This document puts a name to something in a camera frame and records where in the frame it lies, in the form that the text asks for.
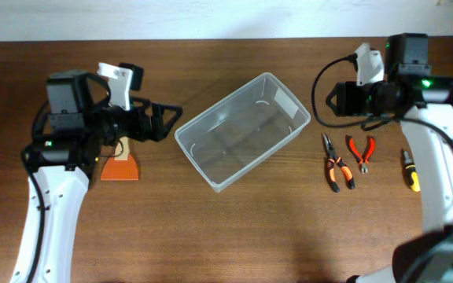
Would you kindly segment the orange scraper wooden handle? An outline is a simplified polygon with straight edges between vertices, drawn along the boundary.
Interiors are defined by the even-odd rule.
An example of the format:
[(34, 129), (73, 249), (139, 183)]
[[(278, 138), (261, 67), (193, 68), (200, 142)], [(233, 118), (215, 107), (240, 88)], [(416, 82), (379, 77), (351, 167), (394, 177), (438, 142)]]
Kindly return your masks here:
[(101, 171), (102, 181), (137, 181), (139, 170), (131, 155), (129, 139), (123, 137), (116, 145), (114, 156), (110, 156)]

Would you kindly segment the clear plastic container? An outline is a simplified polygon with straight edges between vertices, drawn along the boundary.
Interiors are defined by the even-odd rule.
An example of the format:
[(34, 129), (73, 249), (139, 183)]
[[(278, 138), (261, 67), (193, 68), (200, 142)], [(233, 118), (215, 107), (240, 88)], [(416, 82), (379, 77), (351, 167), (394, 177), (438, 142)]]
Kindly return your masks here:
[(311, 114), (264, 72), (175, 131), (175, 140), (217, 193), (295, 139)]

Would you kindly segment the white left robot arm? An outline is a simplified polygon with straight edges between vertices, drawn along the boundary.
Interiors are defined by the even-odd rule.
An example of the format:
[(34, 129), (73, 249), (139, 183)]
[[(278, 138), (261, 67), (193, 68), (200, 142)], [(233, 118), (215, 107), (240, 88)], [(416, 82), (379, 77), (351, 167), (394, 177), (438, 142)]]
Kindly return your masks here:
[(122, 138), (159, 142), (182, 115), (179, 106), (139, 97), (129, 109), (111, 105), (105, 76), (83, 70), (50, 75), (46, 92), (20, 154), (29, 201), (12, 282), (70, 281), (79, 212), (102, 147)]

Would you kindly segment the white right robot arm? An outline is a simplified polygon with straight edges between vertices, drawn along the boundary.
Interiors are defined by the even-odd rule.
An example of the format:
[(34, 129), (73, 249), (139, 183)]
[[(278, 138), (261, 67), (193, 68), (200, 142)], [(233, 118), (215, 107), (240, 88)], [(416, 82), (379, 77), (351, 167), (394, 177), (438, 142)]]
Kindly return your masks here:
[(411, 149), (422, 200), (422, 234), (399, 245), (389, 266), (354, 282), (453, 282), (453, 78), (432, 74), (425, 34), (390, 36), (385, 50), (363, 43), (346, 61), (353, 82), (326, 99), (363, 129), (397, 122)]

